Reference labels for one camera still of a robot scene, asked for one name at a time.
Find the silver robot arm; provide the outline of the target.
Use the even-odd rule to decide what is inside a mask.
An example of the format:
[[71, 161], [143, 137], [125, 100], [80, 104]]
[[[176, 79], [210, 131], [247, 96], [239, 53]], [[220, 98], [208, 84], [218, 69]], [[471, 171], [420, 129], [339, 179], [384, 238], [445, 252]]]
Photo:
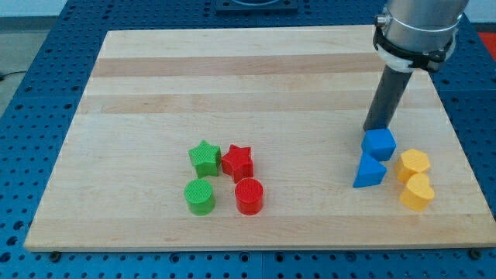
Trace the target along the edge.
[[373, 45], [396, 72], [437, 72], [456, 48], [468, 0], [388, 0], [374, 20]]

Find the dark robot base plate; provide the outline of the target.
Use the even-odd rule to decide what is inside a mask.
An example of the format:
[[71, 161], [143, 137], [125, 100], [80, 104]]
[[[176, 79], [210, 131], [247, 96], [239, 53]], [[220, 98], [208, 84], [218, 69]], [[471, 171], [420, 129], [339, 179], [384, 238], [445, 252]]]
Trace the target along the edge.
[[298, 0], [214, 0], [215, 13], [297, 12]]

